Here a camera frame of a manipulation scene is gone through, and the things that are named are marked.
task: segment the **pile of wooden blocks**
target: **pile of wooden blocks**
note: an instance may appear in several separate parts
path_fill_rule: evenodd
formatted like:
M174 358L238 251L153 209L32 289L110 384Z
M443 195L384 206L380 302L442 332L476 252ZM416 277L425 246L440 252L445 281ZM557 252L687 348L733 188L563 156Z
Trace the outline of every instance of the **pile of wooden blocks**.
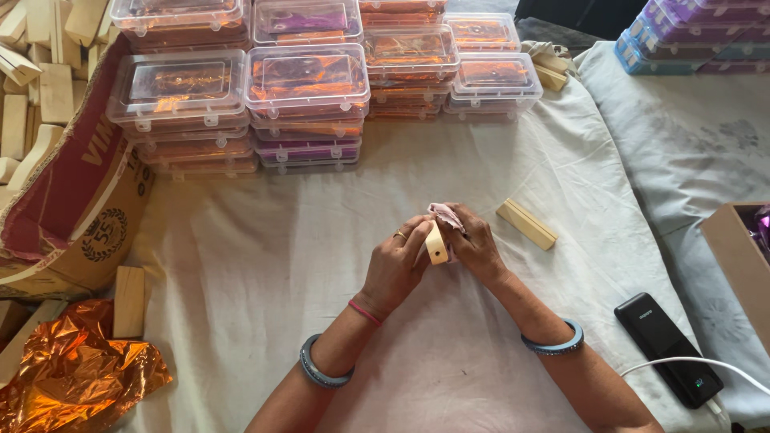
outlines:
M119 30L108 0L0 0L0 185L19 191L80 108Z

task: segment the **white bedsheet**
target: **white bedsheet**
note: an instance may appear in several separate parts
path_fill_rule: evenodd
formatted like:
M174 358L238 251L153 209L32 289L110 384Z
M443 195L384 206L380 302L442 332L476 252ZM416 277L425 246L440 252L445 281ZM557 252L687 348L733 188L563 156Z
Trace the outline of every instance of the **white bedsheet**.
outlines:
M770 387L770 357L698 228L725 202L770 199L770 76L628 76L611 42L581 60L703 355ZM716 371L732 420L770 425L770 397Z
M300 345L363 283L370 252L429 203L490 221L511 269L616 370L644 361L613 308L652 294L692 331L611 137L575 80L518 124L367 123L356 171L156 184L129 259L152 297L145 338L174 381L120 431L242 431ZM540 250L495 215L507 197L560 238ZM628 377L668 431L715 431L652 369ZM460 265L431 267L376 334L318 429L587 431L501 305Z

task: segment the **cardboard box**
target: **cardboard box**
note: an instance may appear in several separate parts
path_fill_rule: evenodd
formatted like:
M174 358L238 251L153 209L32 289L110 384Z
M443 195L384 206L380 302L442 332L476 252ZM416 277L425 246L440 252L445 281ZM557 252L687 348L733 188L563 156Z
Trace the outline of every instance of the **cardboard box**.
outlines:
M701 224L701 231L748 321L770 354L770 263L748 235L744 223L744 219L752 220L757 210L768 203L726 203Z
M76 300L115 279L155 174L104 115L125 37L102 54L53 152L0 213L0 297Z

